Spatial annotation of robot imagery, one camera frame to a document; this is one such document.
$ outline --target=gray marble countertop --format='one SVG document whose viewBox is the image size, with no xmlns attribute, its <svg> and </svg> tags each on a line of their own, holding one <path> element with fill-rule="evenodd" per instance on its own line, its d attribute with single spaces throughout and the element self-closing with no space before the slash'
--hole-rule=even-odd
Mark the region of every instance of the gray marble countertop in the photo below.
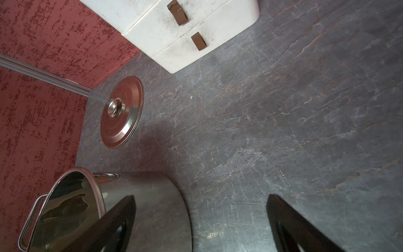
<svg viewBox="0 0 403 252">
<path fill-rule="evenodd" d="M 258 21 L 169 74 L 141 53 L 93 93 L 139 77 L 129 141 L 100 139 L 89 99 L 76 165 L 160 171 L 189 209 L 193 250 L 276 251 L 278 194 L 346 251 L 403 250 L 403 1 L 260 1 Z"/>
</svg>

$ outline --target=brown drawer handle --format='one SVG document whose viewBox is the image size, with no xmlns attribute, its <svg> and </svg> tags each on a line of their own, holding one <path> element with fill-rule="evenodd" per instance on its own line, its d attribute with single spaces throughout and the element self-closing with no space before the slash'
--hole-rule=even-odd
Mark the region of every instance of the brown drawer handle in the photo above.
<svg viewBox="0 0 403 252">
<path fill-rule="evenodd" d="M 168 4 L 168 9 L 174 15 L 174 18 L 178 25 L 183 25 L 187 22 L 187 16 L 185 12 L 183 12 L 182 7 L 178 4 L 177 0 L 173 0 Z"/>
<path fill-rule="evenodd" d="M 195 43 L 196 47 L 199 49 L 199 51 L 207 47 L 200 33 L 196 33 L 195 35 L 193 35 L 192 40 L 193 43 Z"/>
</svg>

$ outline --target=white drawer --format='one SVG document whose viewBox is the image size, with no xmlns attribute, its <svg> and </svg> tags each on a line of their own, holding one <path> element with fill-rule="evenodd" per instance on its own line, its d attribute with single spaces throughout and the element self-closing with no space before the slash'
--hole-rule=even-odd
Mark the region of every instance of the white drawer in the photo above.
<svg viewBox="0 0 403 252">
<path fill-rule="evenodd" d="M 179 26 L 167 7 L 171 1 L 159 0 L 122 34 L 150 57 L 156 56 L 172 45 L 228 2 L 228 0 L 177 0 L 189 20 Z"/>
<path fill-rule="evenodd" d="M 157 0 L 80 0 L 120 33 L 127 31 Z"/>
<path fill-rule="evenodd" d="M 152 59 L 168 72 L 175 73 L 251 26 L 258 17 L 257 0 L 230 0 Z M 191 38 L 197 32 L 207 45 L 201 51 Z"/>
</svg>

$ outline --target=pot rim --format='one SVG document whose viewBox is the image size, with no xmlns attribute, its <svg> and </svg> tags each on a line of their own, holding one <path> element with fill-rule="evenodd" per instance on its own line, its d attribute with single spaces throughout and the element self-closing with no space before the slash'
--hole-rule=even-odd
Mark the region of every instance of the pot rim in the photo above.
<svg viewBox="0 0 403 252">
<path fill-rule="evenodd" d="M 35 224 L 33 226 L 32 233 L 31 233 L 31 236 L 29 238 L 29 242 L 28 242 L 28 246 L 27 246 L 27 251 L 28 252 L 29 252 L 29 249 L 31 247 L 32 238 L 33 238 L 33 236 L 35 234 L 35 229 L 36 229 L 36 227 L 38 225 L 38 222 L 39 222 L 39 219 L 41 217 L 41 213 L 42 213 L 42 210 L 43 210 L 44 206 L 47 204 L 47 202 L 49 200 L 49 197 L 51 196 L 53 191 L 56 189 L 56 187 L 58 186 L 60 181 L 62 181 L 68 174 L 70 174 L 72 172 L 79 172 L 79 173 L 83 174 L 88 179 L 88 182 L 91 185 L 92 191 L 93 191 L 94 196 L 95 196 L 95 201 L 97 203 L 98 216 L 99 216 L 99 218 L 101 218 L 102 216 L 105 215 L 106 208 L 105 208 L 104 198 L 102 197 L 101 189 L 99 188 L 99 185 L 96 182 L 94 175 L 92 175 L 92 173 L 89 170 L 87 170 L 86 168 L 84 168 L 84 167 L 77 166 L 77 167 L 71 168 L 70 170 L 68 170 L 65 173 L 63 173 L 57 179 L 57 181 L 54 183 L 54 185 L 50 189 L 48 195 L 46 196 L 45 201 L 43 202 L 41 208 L 39 209 L 38 216 L 37 216 L 37 218 L 35 220 Z"/>
</svg>

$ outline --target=red textured wall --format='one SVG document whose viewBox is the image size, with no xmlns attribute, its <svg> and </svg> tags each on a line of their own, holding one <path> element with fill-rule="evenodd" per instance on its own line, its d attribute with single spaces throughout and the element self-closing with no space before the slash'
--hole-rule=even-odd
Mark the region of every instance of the red textured wall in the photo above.
<svg viewBox="0 0 403 252">
<path fill-rule="evenodd" d="M 89 88 L 139 50 L 78 0 L 0 0 L 0 52 Z M 86 97 L 0 67 L 0 251 L 74 166 Z"/>
<path fill-rule="evenodd" d="M 0 49 L 89 88 L 139 52 L 79 0 L 0 0 Z"/>
<path fill-rule="evenodd" d="M 0 251 L 35 199 L 74 167 L 87 98 L 0 67 Z"/>
</svg>

